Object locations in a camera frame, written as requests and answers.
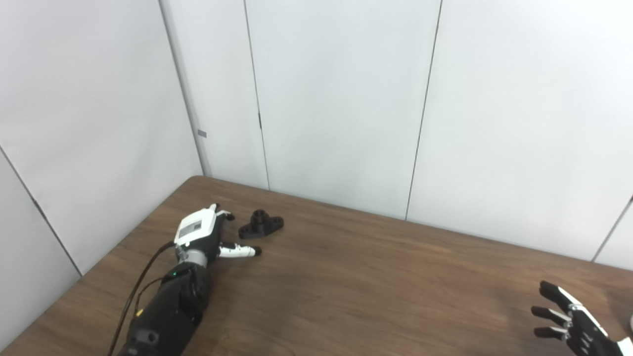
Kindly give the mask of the white and black left hand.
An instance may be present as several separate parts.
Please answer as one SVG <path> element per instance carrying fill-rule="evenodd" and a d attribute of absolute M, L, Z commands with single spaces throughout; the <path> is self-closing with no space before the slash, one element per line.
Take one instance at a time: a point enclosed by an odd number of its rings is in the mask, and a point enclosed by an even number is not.
<path fill-rule="evenodd" d="M 174 238 L 179 263 L 192 262 L 207 267 L 217 259 L 250 258 L 262 254 L 258 246 L 224 243 L 221 235 L 226 221 L 235 216 L 220 210 L 217 204 L 203 208 L 185 217 L 177 228 Z"/>

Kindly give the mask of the white and black right hand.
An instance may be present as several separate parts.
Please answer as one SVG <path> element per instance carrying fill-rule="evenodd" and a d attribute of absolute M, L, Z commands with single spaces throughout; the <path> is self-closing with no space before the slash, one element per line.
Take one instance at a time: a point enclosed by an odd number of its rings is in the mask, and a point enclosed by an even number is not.
<path fill-rule="evenodd" d="M 554 302 L 560 311 L 532 306 L 535 317 L 552 321 L 555 326 L 537 327 L 534 335 L 542 339 L 557 339 L 565 343 L 576 356 L 631 356 L 632 340 L 629 337 L 617 342 L 611 340 L 594 315 L 565 289 L 548 281 L 540 282 L 540 295 Z"/>

